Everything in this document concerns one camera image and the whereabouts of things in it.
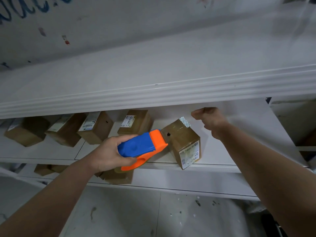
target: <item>orange handle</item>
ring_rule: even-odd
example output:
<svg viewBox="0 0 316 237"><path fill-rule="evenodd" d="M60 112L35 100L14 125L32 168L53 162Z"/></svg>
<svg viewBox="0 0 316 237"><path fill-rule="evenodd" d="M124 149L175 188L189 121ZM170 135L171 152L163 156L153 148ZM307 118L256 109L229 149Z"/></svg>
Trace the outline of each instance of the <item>orange handle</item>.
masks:
<svg viewBox="0 0 316 237"><path fill-rule="evenodd" d="M151 138L156 150L142 154L139 157L136 157L137 162L135 164L133 164L131 166L122 166L121 171L129 171L129 170L133 170L133 169L140 167L146 161L148 161L149 158L151 158L153 155L156 155L160 151L163 151L163 149L168 146L168 144L165 142L165 140L162 137L159 130L153 130L153 131L149 132L149 135L150 135L150 138Z"/></svg>

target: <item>tile floor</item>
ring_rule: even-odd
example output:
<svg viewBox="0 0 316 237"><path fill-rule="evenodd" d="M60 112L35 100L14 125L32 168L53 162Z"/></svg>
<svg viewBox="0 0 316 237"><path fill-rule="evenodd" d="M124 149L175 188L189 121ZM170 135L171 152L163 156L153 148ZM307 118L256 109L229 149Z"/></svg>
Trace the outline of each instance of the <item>tile floor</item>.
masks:
<svg viewBox="0 0 316 237"><path fill-rule="evenodd" d="M10 216L38 191L0 178L0 213ZM230 199L87 186L60 235L72 236L250 235L243 211Z"/></svg>

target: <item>hand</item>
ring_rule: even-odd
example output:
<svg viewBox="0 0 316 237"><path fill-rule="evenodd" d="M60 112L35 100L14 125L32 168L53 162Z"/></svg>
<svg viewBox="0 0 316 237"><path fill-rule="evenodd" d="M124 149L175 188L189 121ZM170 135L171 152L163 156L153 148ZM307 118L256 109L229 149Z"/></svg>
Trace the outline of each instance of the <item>hand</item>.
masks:
<svg viewBox="0 0 316 237"><path fill-rule="evenodd" d="M202 120L204 128L212 131L212 136L216 139L219 139L219 129L229 125L227 119L217 107L204 107L192 111L191 116L196 120Z"/></svg>
<svg viewBox="0 0 316 237"><path fill-rule="evenodd" d="M118 152L118 145L137 135L113 136L106 139L85 158L95 173L112 170L116 167L131 166L136 163L135 157L122 157Z"/></svg>

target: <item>shelf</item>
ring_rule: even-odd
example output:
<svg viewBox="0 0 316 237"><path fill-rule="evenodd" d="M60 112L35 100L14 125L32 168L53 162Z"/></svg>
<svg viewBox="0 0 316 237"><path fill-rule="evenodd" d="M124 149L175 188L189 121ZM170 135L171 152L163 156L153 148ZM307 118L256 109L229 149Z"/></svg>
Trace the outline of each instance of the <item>shelf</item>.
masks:
<svg viewBox="0 0 316 237"><path fill-rule="evenodd" d="M51 182L58 176L52 173L40 176L34 173L36 165L27 164L19 173L19 178L28 181ZM239 173L171 171L136 169L131 184L112 185L93 176L88 185L110 188L151 189L174 193L190 193L202 196L259 200L246 180Z"/></svg>
<svg viewBox="0 0 316 237"><path fill-rule="evenodd" d="M0 119L316 93L313 25L293 37L289 22L305 9L281 5L1 72Z"/></svg>
<svg viewBox="0 0 316 237"><path fill-rule="evenodd" d="M203 127L201 121L191 117L191 111L205 106L220 108L231 123L259 142L297 163L307 166L307 163L263 98L146 108L154 119L152 129L161 129L184 116L191 124L191 128L201 137L202 158L185 171L240 172L223 144L212 137L211 132ZM127 111L107 111L111 119L115 121L109 136L117 135L117 130ZM1 127L2 132L9 124L10 122L7 122ZM23 147L1 134L0 147L3 152L0 162L69 165L89 154L97 145L89 145L81 139L74 148L65 147L47 136L39 144L32 147ZM182 171L168 148L153 156L141 168Z"/></svg>

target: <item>blue and orange tape dispenser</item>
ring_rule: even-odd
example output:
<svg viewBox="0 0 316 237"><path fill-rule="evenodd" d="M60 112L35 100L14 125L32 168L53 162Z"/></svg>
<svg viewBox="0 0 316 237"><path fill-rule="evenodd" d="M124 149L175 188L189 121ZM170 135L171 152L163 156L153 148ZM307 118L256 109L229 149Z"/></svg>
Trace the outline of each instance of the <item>blue and orange tape dispenser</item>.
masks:
<svg viewBox="0 0 316 237"><path fill-rule="evenodd" d="M131 166L116 168L116 172L125 172L136 169L143 165L153 155L163 151L168 144L160 133L160 130L153 130L138 135L118 145L118 152L123 157L135 157L137 162Z"/></svg>

